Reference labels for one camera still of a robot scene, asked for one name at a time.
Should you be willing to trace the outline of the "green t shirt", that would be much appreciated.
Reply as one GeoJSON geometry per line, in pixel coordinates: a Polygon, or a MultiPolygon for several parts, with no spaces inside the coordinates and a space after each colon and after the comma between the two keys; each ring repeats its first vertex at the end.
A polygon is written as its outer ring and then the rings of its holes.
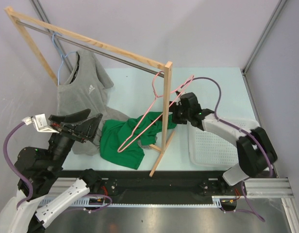
{"type": "Polygon", "coordinates": [[[145,117],[126,121],[107,120],[100,138],[100,156],[116,165],[138,169],[145,156],[141,147],[155,144],[161,131],[161,112],[148,112],[145,117]]]}

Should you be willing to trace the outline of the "white perforated plastic basket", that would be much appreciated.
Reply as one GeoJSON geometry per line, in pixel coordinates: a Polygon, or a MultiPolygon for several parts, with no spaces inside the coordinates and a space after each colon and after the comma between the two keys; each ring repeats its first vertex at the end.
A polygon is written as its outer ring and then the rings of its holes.
{"type": "Polygon", "coordinates": [[[188,146],[190,160],[197,166],[227,170],[238,163],[237,137],[241,131],[217,120],[206,120],[206,131],[188,123],[188,146]]]}

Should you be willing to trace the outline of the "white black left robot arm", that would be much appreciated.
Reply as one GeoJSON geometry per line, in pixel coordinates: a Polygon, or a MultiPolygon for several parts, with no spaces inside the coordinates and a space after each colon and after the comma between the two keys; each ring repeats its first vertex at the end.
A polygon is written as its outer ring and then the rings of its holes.
{"type": "Polygon", "coordinates": [[[59,178],[74,143],[95,139],[103,115],[90,116],[90,113],[90,109],[85,109],[65,116],[29,116],[7,135],[3,143],[4,158],[19,182],[16,196],[0,213],[0,233],[43,233],[76,200],[101,190],[98,172],[86,169],[66,191],[39,207],[59,178]],[[7,152],[9,139],[21,126],[30,124],[40,133],[51,133],[49,147],[25,147],[12,163],[7,152]]]}

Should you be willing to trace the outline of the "steel hanging rod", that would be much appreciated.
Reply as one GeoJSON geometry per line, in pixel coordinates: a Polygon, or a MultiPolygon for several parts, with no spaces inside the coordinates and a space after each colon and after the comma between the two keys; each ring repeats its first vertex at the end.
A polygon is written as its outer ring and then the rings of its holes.
{"type": "MultiPolygon", "coordinates": [[[[53,34],[53,33],[49,32],[48,30],[45,31],[45,30],[39,29],[39,28],[37,28],[37,27],[35,27],[35,26],[31,26],[31,25],[29,25],[29,24],[27,24],[27,23],[20,22],[19,20],[17,20],[16,23],[17,23],[18,25],[21,25],[21,26],[24,26],[24,27],[26,27],[26,28],[32,29],[32,30],[37,31],[37,32],[39,32],[39,33],[46,34],[46,35],[48,35],[48,36],[52,36],[52,34],[53,34]]],[[[82,45],[82,44],[80,44],[80,43],[74,42],[74,41],[72,41],[72,40],[63,38],[62,36],[57,35],[57,36],[56,36],[56,39],[59,40],[59,41],[64,41],[64,42],[66,42],[66,43],[68,43],[68,44],[74,45],[74,46],[76,46],[76,47],[82,48],[82,49],[84,49],[84,50],[93,52],[93,53],[95,53],[95,54],[98,54],[98,55],[100,55],[100,56],[106,57],[106,58],[108,58],[108,59],[117,61],[117,62],[119,62],[119,63],[128,65],[128,66],[130,66],[130,67],[133,67],[133,68],[142,70],[142,71],[144,71],[144,72],[147,72],[147,73],[150,73],[150,74],[154,74],[154,75],[157,73],[157,71],[155,71],[155,70],[152,70],[152,69],[143,67],[143,66],[138,65],[138,64],[135,64],[135,63],[133,63],[133,62],[126,61],[126,60],[124,60],[124,59],[121,59],[121,58],[119,58],[119,57],[116,57],[116,56],[107,54],[107,53],[105,53],[105,52],[102,52],[102,51],[99,51],[99,50],[90,48],[89,46],[85,46],[85,45],[82,45]]]]}

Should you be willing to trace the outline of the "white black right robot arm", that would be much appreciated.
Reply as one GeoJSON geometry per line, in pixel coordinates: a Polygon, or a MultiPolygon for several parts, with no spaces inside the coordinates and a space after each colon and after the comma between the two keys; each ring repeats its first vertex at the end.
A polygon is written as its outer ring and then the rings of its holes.
{"type": "Polygon", "coordinates": [[[180,95],[170,104],[172,122],[188,126],[188,147],[192,163],[224,170],[218,189],[224,195],[236,184],[271,168],[278,156],[256,120],[217,118],[202,109],[193,93],[180,95]]]}

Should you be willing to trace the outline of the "grey adidas t shirt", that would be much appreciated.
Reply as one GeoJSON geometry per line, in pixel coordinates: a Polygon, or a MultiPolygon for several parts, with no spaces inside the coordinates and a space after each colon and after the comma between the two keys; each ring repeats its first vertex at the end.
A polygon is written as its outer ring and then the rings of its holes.
{"type": "Polygon", "coordinates": [[[124,113],[107,106],[107,90],[114,86],[106,70],[93,52],[80,49],[76,52],[76,64],[65,82],[60,82],[57,91],[57,114],[70,115],[90,109],[90,117],[103,114],[93,142],[75,142],[73,153],[95,155],[100,151],[102,128],[107,120],[127,121],[124,113]]]}

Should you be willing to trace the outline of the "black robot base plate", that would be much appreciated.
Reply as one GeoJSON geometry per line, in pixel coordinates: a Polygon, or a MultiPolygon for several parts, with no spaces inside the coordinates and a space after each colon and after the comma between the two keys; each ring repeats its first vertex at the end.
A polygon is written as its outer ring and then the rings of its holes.
{"type": "Polygon", "coordinates": [[[248,197],[245,184],[228,186],[222,171],[98,171],[100,186],[96,194],[105,194],[116,202],[197,203],[207,197],[240,199],[248,197]]]}

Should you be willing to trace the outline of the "pink wire hanger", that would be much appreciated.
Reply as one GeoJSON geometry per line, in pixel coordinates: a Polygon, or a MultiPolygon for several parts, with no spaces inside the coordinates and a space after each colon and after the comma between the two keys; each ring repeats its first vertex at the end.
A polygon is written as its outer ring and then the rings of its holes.
{"type": "MultiPolygon", "coordinates": [[[[159,117],[161,117],[163,114],[160,114],[149,126],[147,126],[141,133],[139,133],[131,142],[129,142],[128,144],[126,144],[128,142],[129,139],[132,138],[134,132],[136,131],[136,129],[139,127],[139,125],[141,124],[141,122],[143,121],[143,119],[145,118],[145,116],[149,113],[150,109],[154,106],[154,104],[156,103],[157,99],[164,97],[163,95],[158,95],[155,89],[155,80],[156,78],[160,75],[163,74],[163,71],[159,71],[155,74],[151,86],[153,89],[153,93],[154,93],[154,100],[152,102],[152,104],[149,106],[149,108],[146,110],[146,112],[143,114],[143,116],[141,117],[141,119],[139,120],[139,122],[137,123],[137,125],[135,126],[135,128],[132,130],[132,133],[130,136],[128,136],[125,141],[119,146],[119,148],[117,149],[117,152],[121,153],[123,152],[127,147],[129,147],[136,139],[138,139],[147,129],[149,129],[158,119],[159,117]]],[[[191,75],[190,78],[188,78],[182,85],[179,85],[176,89],[174,89],[173,91],[170,92],[170,94],[176,93],[176,98],[172,101],[175,102],[177,100],[179,100],[180,96],[184,93],[185,89],[186,89],[186,85],[190,85],[193,81],[194,75],[191,75]]]]}

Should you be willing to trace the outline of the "wooden clothes rack frame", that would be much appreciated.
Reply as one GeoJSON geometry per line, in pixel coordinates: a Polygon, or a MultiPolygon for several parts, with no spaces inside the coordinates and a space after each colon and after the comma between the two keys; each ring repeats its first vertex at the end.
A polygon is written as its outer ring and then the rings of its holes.
{"type": "Polygon", "coordinates": [[[144,57],[142,55],[118,48],[116,46],[98,41],[96,39],[90,38],[85,35],[81,35],[76,32],[72,32],[70,30],[64,29],[59,26],[55,26],[50,23],[46,23],[34,17],[30,17],[24,13],[20,13],[15,11],[11,6],[7,6],[4,8],[7,16],[10,18],[11,22],[14,24],[16,29],[22,35],[31,51],[35,54],[38,61],[41,63],[45,71],[48,73],[53,82],[57,85],[59,83],[59,75],[56,75],[47,60],[43,56],[42,52],[38,48],[37,44],[34,42],[33,38],[27,31],[28,28],[35,30],[40,33],[49,33],[52,35],[53,33],[60,33],[64,36],[68,36],[72,38],[72,42],[75,40],[84,42],[86,45],[83,47],[86,50],[90,50],[92,46],[109,51],[111,53],[120,55],[121,57],[112,56],[108,53],[102,52],[100,50],[93,49],[92,51],[98,55],[104,56],[106,58],[112,59],[114,61],[118,61],[122,64],[128,65],[130,67],[134,67],[136,69],[142,70],[146,73],[154,74],[164,78],[164,86],[163,86],[163,127],[162,127],[162,146],[158,147],[156,151],[159,152],[159,156],[151,169],[149,176],[153,177],[155,171],[168,148],[169,143],[172,140],[175,132],[172,132],[170,137],[167,137],[167,123],[168,123],[168,108],[169,108],[169,100],[171,95],[171,78],[173,71],[173,63],[171,61],[166,64],[152,60],[150,58],[144,57]]]}

